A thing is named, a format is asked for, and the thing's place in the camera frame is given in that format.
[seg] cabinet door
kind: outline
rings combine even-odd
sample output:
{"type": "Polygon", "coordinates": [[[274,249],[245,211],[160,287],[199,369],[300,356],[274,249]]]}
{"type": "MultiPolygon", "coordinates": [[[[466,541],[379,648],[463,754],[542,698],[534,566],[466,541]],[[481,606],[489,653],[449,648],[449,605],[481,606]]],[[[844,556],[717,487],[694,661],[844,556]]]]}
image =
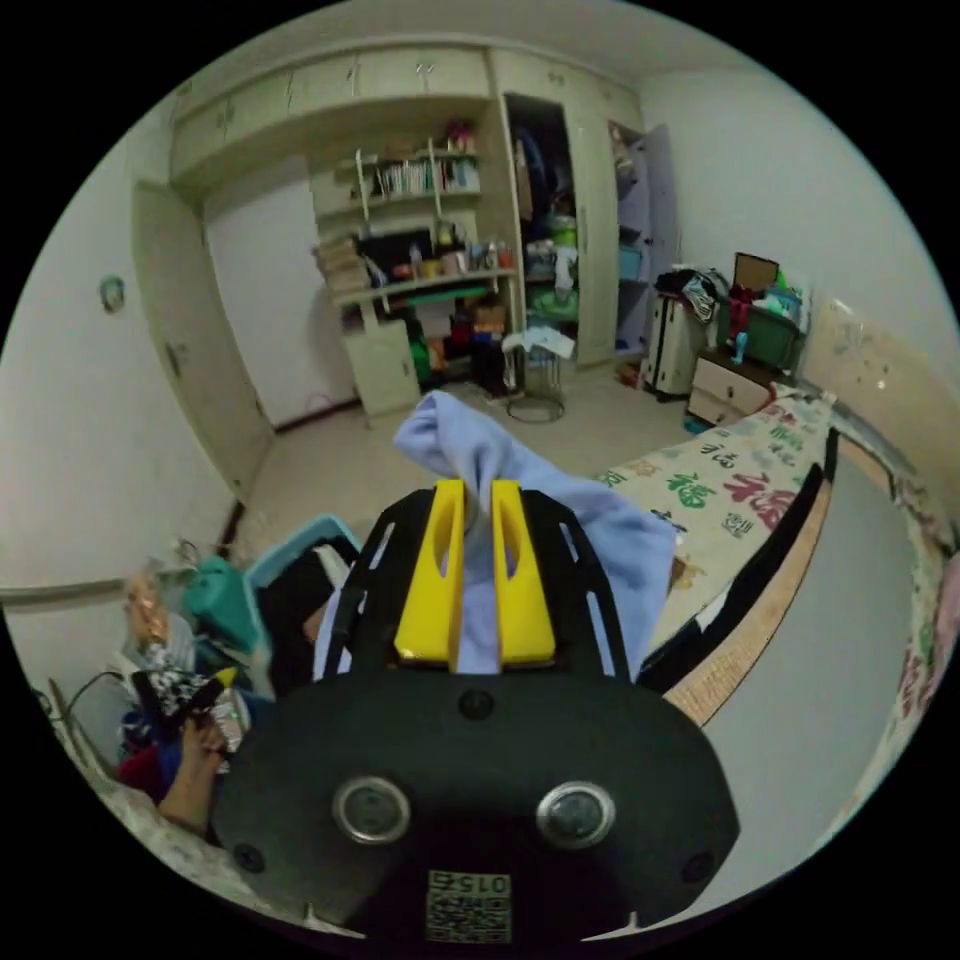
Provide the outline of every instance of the cabinet door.
{"type": "Polygon", "coordinates": [[[425,92],[429,96],[490,96],[490,75],[483,53],[438,47],[420,51],[425,92]]]}
{"type": "Polygon", "coordinates": [[[613,356],[619,299],[617,187],[607,121],[593,110],[566,110],[577,196],[580,319],[577,363],[613,356]]]}
{"type": "Polygon", "coordinates": [[[357,57],[357,96],[362,100],[396,100],[423,96],[423,57],[415,47],[364,50],[357,57]]]}
{"type": "Polygon", "coordinates": [[[402,321],[381,324],[376,333],[344,337],[357,393],[368,417],[414,406],[420,388],[402,321]]]}
{"type": "Polygon", "coordinates": [[[176,127],[170,157],[170,175],[173,178],[223,149],[227,106],[226,100],[220,100],[204,107],[176,127]]]}
{"type": "Polygon", "coordinates": [[[519,93],[555,103],[586,104],[591,96],[587,74],[575,67],[513,50],[491,54],[493,80],[501,93],[519,93]]]}
{"type": "Polygon", "coordinates": [[[597,92],[604,117],[635,133],[643,133],[640,101],[632,90],[597,78],[597,92]]]}
{"type": "Polygon", "coordinates": [[[287,119],[291,75],[264,77],[230,95],[226,143],[237,143],[287,119]]]}
{"type": "Polygon", "coordinates": [[[302,117],[350,104],[357,96],[357,57],[348,54],[294,70],[288,116],[302,117]]]}

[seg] qr code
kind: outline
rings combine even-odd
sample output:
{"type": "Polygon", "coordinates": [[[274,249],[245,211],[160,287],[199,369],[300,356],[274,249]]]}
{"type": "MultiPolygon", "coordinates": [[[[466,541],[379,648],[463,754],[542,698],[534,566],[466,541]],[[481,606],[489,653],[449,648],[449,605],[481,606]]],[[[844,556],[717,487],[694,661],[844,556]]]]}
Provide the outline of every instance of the qr code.
{"type": "Polygon", "coordinates": [[[510,877],[430,871],[427,939],[437,943],[510,943],[510,877]]]}

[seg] suitcase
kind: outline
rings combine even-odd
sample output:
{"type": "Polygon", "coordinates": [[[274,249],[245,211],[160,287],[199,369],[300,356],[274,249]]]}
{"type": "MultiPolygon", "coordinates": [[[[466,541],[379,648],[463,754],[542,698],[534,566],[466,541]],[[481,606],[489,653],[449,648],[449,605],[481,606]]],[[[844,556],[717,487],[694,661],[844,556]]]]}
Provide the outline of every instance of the suitcase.
{"type": "Polygon", "coordinates": [[[677,297],[657,294],[644,386],[659,399],[681,400],[690,395],[697,357],[707,345],[708,326],[677,297]]]}

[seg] wire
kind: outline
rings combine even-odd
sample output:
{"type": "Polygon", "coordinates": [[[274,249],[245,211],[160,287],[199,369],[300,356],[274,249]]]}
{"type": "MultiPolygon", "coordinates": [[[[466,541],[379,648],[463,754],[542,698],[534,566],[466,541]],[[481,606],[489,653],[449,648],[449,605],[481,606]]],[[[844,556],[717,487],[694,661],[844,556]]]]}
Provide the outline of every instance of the wire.
{"type": "Polygon", "coordinates": [[[62,717],[53,716],[53,708],[50,705],[50,699],[45,693],[40,690],[34,690],[37,699],[40,701],[40,706],[43,709],[43,712],[50,718],[52,723],[65,723],[70,719],[70,714],[73,712],[73,708],[76,706],[77,701],[80,697],[86,693],[98,680],[103,677],[113,677],[114,680],[119,680],[123,683],[123,674],[118,673],[116,670],[102,670],[100,673],[92,676],[71,698],[70,702],[67,704],[66,709],[63,711],[62,717]]]}

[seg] green storage box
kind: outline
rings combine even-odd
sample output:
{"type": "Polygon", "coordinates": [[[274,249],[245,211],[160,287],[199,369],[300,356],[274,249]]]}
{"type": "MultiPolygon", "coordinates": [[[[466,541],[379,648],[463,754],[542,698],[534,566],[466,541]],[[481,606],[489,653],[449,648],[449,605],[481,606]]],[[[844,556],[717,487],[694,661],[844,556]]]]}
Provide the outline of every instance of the green storage box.
{"type": "MultiPolygon", "coordinates": [[[[756,307],[747,310],[746,356],[757,363],[792,371],[800,356],[802,336],[796,324],[786,317],[756,307]]],[[[734,347],[729,340],[730,303],[721,300],[717,305],[717,344],[734,347]]]]}

